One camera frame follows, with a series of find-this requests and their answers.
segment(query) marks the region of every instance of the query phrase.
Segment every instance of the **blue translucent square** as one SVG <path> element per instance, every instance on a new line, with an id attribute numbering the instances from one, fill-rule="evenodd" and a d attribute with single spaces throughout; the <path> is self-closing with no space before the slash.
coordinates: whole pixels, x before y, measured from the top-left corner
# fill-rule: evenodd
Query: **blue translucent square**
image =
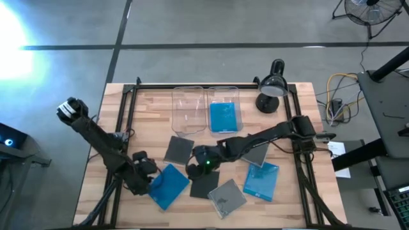
<path id="1" fill-rule="evenodd" d="M 266 201 L 273 201 L 278 173 L 279 167 L 267 162 L 262 167 L 250 164 L 243 192 Z"/>
<path id="2" fill-rule="evenodd" d="M 212 132 L 237 132 L 235 104 L 210 104 L 210 130 Z"/>
<path id="3" fill-rule="evenodd" d="M 166 211 L 188 184 L 189 179 L 172 164 L 169 164 L 162 174 L 153 180 L 149 196 Z"/>

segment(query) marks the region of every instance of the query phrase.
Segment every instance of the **desk lamp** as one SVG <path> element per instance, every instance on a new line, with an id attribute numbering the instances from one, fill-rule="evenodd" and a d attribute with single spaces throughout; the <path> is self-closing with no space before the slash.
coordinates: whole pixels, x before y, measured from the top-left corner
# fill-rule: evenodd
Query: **desk lamp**
<path id="1" fill-rule="evenodd" d="M 282 73 L 284 61 L 276 59 L 271 64 L 270 74 L 259 84 L 260 94 L 256 99 L 257 109 L 264 113 L 275 112 L 280 104 L 278 96 L 288 94 L 287 82 Z"/>

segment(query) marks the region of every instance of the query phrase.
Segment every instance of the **gray floor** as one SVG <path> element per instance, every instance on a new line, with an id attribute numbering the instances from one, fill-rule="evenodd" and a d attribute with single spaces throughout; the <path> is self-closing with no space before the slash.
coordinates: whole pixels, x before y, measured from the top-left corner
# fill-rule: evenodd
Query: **gray floor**
<path id="1" fill-rule="evenodd" d="M 132 3 L 123 43 L 365 42 L 364 27 L 348 19 L 330 19 L 336 4 L 336 0 L 138 0 Z M 0 3 L 0 13 L 4 7 L 9 9 L 3 15 L 14 15 L 16 26 L 5 27 L 6 36 L 0 41 L 14 45 L 16 41 L 18 45 L 113 45 L 124 5 L 125 0 L 7 0 Z M 403 12 L 374 41 L 407 41 L 408 17 Z M 403 49 L 370 47 L 363 64 L 367 69 L 378 68 Z M 286 62 L 284 76 L 289 82 L 312 82 L 316 93 L 321 93 L 331 74 L 362 71 L 362 50 L 122 50 L 113 82 L 134 82 L 137 76 L 143 82 L 251 81 L 254 76 L 264 77 L 271 62 L 281 58 Z M 0 98 L 7 98 L 0 100 L 0 122 L 32 135 L 53 160 L 48 169 L 33 168 L 11 228 L 68 227 L 89 145 L 62 124 L 55 111 L 61 102 L 75 96 L 86 102 L 91 114 L 98 112 L 112 51 L 7 51 L 0 53 Z M 343 85 L 350 83 L 347 79 Z M 341 89 L 337 97 L 348 99 L 358 90 L 358 86 Z M 325 100 L 325 95 L 318 99 Z M 335 132 L 339 140 L 378 138 L 365 101 L 350 124 L 337 128 L 325 125 L 325 129 Z M 369 205 L 376 206 L 371 191 L 340 190 L 350 224 L 398 228 L 394 217 L 366 211 Z"/>

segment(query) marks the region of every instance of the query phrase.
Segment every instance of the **wooden table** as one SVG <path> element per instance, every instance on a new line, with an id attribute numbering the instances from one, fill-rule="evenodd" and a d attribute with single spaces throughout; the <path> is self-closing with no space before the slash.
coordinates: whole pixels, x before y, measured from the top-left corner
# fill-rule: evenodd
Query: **wooden table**
<path id="1" fill-rule="evenodd" d="M 315 131 L 321 132 L 323 126 L 311 83 L 295 83 L 297 85 L 299 102 L 302 114 L 309 116 Z M 98 124 L 106 131 L 113 132 L 116 125 L 118 110 L 121 101 L 123 84 L 108 84 Z M 286 121 L 284 102 L 280 98 L 280 107 L 273 114 L 263 114 L 255 106 L 255 98 L 259 92 L 254 89 L 240 90 L 240 105 L 244 128 L 238 134 L 246 136 L 260 132 Z M 292 113 L 293 100 L 290 97 Z M 123 127 L 125 127 L 128 100 L 125 109 Z M 154 158 L 158 166 L 163 169 L 166 163 L 163 158 L 169 144 L 169 140 L 175 133 L 172 124 L 172 99 L 171 90 L 147 89 L 138 90 L 137 101 L 134 111 L 132 128 L 135 135 L 130 140 L 128 154 L 137 151 L 146 151 L 150 158 Z M 216 145 L 216 139 L 210 135 L 207 128 L 200 137 L 190 138 L 195 145 Z M 281 139 L 276 142 L 282 148 L 291 151 L 290 140 Z M 273 228 L 273 227 L 305 227 L 304 214 L 300 199 L 300 191 L 294 165 L 293 155 L 283 153 L 275 146 L 268 147 L 266 161 L 278 165 L 279 176 L 275 187 L 272 202 L 267 202 L 257 197 L 244 194 L 247 203 L 230 216 L 221 220 L 209 200 L 193 198 L 189 196 L 190 185 L 184 190 L 171 207 L 163 212 L 156 203 L 148 196 L 134 196 L 128 190 L 123 189 L 116 227 L 128 228 Z M 179 171 L 185 174 L 184 166 L 176 165 Z M 233 163 L 224 163 L 220 167 L 219 185 L 233 178 L 240 189 L 243 189 L 249 163 L 237 160 Z M 318 186 L 318 192 L 328 207 L 335 213 L 337 218 L 346 223 L 341 196 L 332 167 L 330 155 L 324 151 L 317 151 L 313 161 L 314 173 Z M 75 213 L 74 224 L 78 224 L 86 218 L 102 196 L 107 170 L 102 158 L 97 156 L 90 160 L 86 168 L 81 194 Z M 109 203 L 106 221 L 111 216 L 113 195 Z M 309 197 L 309 207 L 313 220 L 316 220 L 313 202 Z"/>

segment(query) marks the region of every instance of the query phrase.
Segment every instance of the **transparent bin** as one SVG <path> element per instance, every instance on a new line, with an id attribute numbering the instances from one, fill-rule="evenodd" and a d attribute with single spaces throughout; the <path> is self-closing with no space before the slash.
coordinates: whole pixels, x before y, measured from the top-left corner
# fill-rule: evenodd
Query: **transparent bin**
<path id="1" fill-rule="evenodd" d="M 179 137 L 204 130 L 205 90 L 200 86 L 177 87 L 172 91 L 172 129 Z"/>
<path id="2" fill-rule="evenodd" d="M 209 129 L 215 134 L 237 133 L 243 128 L 239 89 L 210 87 L 207 91 Z"/>

